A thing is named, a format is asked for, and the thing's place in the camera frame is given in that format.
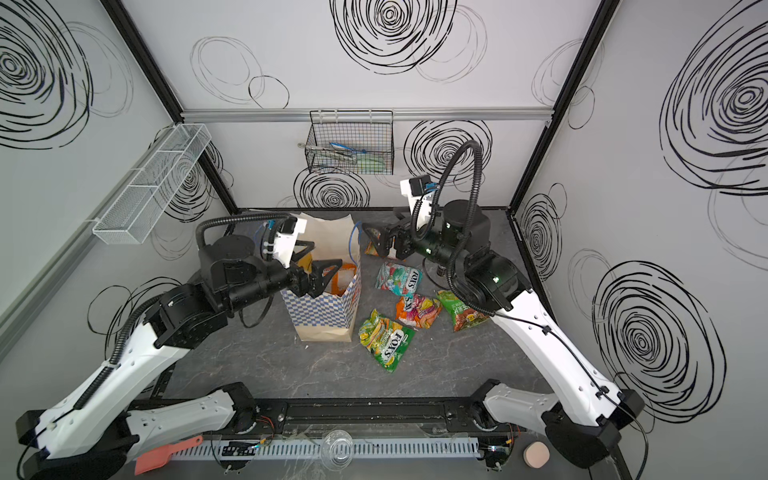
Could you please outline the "small orange snack bag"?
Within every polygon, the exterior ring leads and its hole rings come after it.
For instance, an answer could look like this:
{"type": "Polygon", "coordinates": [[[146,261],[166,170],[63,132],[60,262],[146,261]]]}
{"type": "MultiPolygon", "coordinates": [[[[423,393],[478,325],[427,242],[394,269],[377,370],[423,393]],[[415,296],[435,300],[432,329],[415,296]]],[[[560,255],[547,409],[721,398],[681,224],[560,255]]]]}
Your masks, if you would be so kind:
{"type": "Polygon", "coordinates": [[[386,258],[389,255],[389,247],[385,241],[374,242],[370,240],[364,253],[369,256],[386,258]]]}

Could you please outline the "teal Fox's candy bag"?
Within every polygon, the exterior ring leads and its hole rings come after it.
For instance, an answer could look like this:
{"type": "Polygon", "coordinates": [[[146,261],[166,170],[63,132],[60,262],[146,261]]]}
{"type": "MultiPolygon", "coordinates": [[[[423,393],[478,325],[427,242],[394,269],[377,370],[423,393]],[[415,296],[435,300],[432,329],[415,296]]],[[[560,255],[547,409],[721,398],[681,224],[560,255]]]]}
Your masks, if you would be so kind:
{"type": "Polygon", "coordinates": [[[417,293],[421,277],[421,271],[414,267],[385,262],[377,273],[376,288],[412,298],[417,293]]]}

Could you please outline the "blue checkered paper bag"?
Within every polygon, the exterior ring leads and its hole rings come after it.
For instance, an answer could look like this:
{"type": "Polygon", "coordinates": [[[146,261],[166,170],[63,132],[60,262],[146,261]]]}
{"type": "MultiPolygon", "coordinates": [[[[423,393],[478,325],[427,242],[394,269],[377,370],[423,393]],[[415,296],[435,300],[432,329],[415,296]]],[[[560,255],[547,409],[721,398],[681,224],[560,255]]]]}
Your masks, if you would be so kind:
{"type": "Polygon", "coordinates": [[[255,317],[262,322],[275,312],[277,301],[281,301],[287,312],[288,323],[303,342],[350,342],[358,313],[362,292],[361,250],[359,232],[351,214],[322,218],[300,213],[299,218],[307,220],[306,231],[298,238],[313,241],[315,249],[310,252],[313,260],[341,259],[344,263],[357,266],[357,273],[343,296],[330,293],[330,284],[325,292],[316,297],[297,297],[290,290],[283,290],[272,301],[259,303],[260,312],[255,317]]]}

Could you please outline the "orange pink Fox's candy bag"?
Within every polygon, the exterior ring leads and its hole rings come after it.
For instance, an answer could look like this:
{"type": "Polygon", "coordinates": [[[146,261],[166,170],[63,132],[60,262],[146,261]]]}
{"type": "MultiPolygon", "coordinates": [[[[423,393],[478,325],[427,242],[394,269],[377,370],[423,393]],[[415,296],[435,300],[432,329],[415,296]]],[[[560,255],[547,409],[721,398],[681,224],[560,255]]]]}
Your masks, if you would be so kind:
{"type": "Polygon", "coordinates": [[[396,305],[396,320],[416,329],[429,329],[442,311],[439,300],[414,294],[401,297],[396,305]]]}

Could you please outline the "green Fox's spring tea bag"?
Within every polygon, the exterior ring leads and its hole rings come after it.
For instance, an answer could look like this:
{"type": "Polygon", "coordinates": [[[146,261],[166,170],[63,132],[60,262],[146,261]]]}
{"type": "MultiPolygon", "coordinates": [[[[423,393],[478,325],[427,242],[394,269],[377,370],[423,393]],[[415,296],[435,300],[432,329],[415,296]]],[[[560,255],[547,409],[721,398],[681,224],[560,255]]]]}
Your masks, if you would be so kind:
{"type": "Polygon", "coordinates": [[[414,336],[413,329],[387,318],[377,309],[359,329],[361,345],[390,373],[396,371],[414,336]]]}

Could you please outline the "green red snack bag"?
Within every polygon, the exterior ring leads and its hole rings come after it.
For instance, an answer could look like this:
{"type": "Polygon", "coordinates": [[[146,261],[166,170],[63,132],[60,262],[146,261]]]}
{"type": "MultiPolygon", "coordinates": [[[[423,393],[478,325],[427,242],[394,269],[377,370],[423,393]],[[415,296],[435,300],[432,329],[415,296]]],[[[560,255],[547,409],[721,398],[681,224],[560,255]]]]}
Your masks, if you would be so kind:
{"type": "Polygon", "coordinates": [[[489,319],[487,315],[470,308],[451,291],[438,291],[437,299],[443,309],[450,314],[454,332],[473,328],[489,319]]]}

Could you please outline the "orange white snack bag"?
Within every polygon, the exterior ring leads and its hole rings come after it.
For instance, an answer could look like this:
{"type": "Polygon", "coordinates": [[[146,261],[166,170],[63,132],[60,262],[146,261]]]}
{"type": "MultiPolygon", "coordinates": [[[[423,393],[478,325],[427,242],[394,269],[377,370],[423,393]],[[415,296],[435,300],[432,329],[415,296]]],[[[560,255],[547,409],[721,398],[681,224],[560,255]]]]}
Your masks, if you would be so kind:
{"type": "Polygon", "coordinates": [[[333,276],[330,283],[330,293],[343,296],[357,273],[357,266],[352,263],[344,263],[333,276]]]}

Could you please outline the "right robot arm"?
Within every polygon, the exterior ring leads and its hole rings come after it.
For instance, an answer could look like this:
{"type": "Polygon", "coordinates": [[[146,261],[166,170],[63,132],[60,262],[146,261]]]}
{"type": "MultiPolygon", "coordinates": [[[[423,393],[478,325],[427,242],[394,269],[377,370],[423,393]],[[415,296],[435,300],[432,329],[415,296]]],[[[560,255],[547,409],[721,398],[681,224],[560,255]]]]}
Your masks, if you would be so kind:
{"type": "Polygon", "coordinates": [[[445,270],[450,291],[510,336],[548,382],[548,395],[487,381],[476,392],[477,424],[543,434],[571,464],[588,469],[618,447],[644,408],[640,395],[602,375],[551,319],[528,278],[491,247],[491,221],[473,203],[434,201],[400,210],[395,223],[361,228],[381,256],[420,255],[445,270]]]}

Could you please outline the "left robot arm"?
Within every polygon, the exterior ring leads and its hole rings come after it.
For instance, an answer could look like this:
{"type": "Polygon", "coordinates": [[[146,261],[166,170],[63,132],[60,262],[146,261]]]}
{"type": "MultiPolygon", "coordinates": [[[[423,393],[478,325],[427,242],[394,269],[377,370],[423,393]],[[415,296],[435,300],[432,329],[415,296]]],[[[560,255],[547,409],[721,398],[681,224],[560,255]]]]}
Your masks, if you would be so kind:
{"type": "Polygon", "coordinates": [[[284,259],[266,260],[242,235],[202,242],[198,254],[199,277],[137,306],[96,372],[55,406],[27,411],[17,420],[25,448],[18,478],[108,479],[158,447],[205,432],[249,429],[254,400],[241,383],[166,407],[130,406],[152,380],[236,313],[285,289],[317,297],[343,262],[314,261],[305,270],[296,264],[300,255],[294,250],[284,259]]]}

